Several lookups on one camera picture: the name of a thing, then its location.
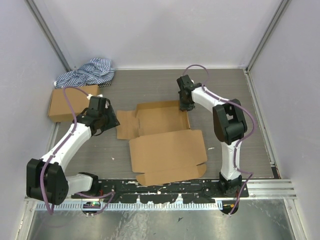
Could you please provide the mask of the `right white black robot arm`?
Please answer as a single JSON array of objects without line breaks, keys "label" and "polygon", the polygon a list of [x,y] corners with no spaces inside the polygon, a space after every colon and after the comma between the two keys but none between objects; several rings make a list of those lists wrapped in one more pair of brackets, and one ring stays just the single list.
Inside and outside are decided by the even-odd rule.
[{"label": "right white black robot arm", "polygon": [[243,108],[237,99],[220,97],[201,83],[177,84],[181,111],[191,111],[195,104],[199,104],[212,113],[214,134],[220,141],[222,150],[218,185],[223,196],[232,197],[242,185],[240,148],[241,140],[248,130]]}]

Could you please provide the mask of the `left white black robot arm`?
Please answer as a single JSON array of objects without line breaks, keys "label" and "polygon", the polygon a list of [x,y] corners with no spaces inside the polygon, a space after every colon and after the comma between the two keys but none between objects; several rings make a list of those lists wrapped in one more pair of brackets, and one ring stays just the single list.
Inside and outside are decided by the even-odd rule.
[{"label": "left white black robot arm", "polygon": [[29,198],[60,205],[68,196],[84,194],[96,198],[101,191],[96,175],[80,172],[67,177],[65,170],[80,147],[97,131],[104,132],[120,123],[111,106],[102,112],[86,108],[72,123],[60,141],[40,159],[26,165],[26,195]]}]

